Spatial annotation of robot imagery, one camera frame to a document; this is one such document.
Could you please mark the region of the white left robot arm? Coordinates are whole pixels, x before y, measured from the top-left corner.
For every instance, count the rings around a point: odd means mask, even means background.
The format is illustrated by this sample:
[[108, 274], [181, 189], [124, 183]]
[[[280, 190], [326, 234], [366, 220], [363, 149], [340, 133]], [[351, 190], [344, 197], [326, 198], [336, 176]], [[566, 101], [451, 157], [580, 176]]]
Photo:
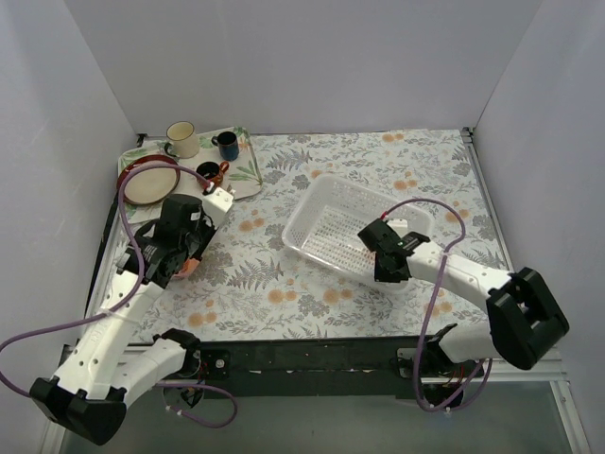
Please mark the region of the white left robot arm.
[[171, 375], [201, 366], [200, 341], [172, 328], [126, 364], [119, 362], [149, 308], [190, 259], [199, 260], [233, 206], [223, 189], [199, 197], [168, 196], [158, 218], [143, 224], [118, 260], [106, 301], [72, 354], [29, 394], [53, 422], [96, 445], [121, 427], [128, 407]]

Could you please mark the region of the clear zip top bag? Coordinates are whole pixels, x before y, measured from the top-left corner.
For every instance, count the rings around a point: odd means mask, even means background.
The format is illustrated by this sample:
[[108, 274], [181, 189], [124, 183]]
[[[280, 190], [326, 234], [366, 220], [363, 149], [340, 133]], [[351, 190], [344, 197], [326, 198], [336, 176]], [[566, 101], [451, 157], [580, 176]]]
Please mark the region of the clear zip top bag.
[[187, 259], [182, 268], [173, 275], [174, 279], [188, 278], [199, 266], [200, 261], [196, 258]]

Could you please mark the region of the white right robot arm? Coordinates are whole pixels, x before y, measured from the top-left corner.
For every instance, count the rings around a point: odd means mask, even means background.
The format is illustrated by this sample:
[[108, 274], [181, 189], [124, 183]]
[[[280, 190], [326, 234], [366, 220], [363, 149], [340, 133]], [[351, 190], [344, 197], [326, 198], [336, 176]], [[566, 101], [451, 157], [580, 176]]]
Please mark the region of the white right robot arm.
[[382, 219], [370, 223], [358, 236], [374, 255], [375, 281], [426, 281], [486, 313], [486, 323], [453, 324], [423, 341], [422, 357], [437, 375], [451, 375], [465, 361], [488, 358], [502, 358], [518, 369], [529, 370], [570, 329], [544, 278], [533, 269], [488, 268], [446, 253], [420, 233], [400, 236]]

